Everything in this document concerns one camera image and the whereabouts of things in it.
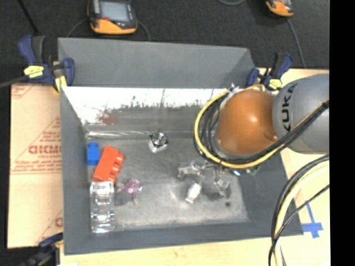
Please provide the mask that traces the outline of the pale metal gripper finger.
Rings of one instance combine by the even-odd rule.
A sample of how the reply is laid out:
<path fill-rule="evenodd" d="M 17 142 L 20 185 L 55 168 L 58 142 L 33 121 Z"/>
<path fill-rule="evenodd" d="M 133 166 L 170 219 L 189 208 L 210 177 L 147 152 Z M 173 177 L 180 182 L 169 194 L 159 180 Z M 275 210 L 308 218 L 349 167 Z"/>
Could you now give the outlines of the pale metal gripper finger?
<path fill-rule="evenodd" d="M 206 163 L 191 161 L 188 164 L 181 164 L 177 170 L 177 177 L 180 181 L 183 181 L 187 176 L 201 176 L 206 169 Z"/>
<path fill-rule="evenodd" d="M 198 198 L 202 189 L 201 183 L 194 182 L 188 189 L 185 201 L 188 203 L 194 203 L 194 201 Z"/>

